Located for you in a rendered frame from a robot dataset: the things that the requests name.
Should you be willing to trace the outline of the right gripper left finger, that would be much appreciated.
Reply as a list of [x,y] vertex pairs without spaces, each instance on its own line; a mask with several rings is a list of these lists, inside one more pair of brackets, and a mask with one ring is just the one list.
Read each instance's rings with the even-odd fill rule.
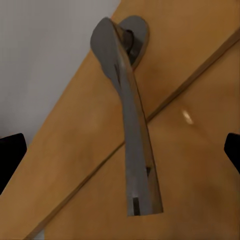
[[27,152],[23,133],[0,138],[0,195]]

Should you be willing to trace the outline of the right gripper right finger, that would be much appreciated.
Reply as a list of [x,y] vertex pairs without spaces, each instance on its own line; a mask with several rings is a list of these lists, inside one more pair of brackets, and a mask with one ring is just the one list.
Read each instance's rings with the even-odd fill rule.
[[235,133],[229,133],[227,135],[224,151],[235,165],[240,173],[240,135]]

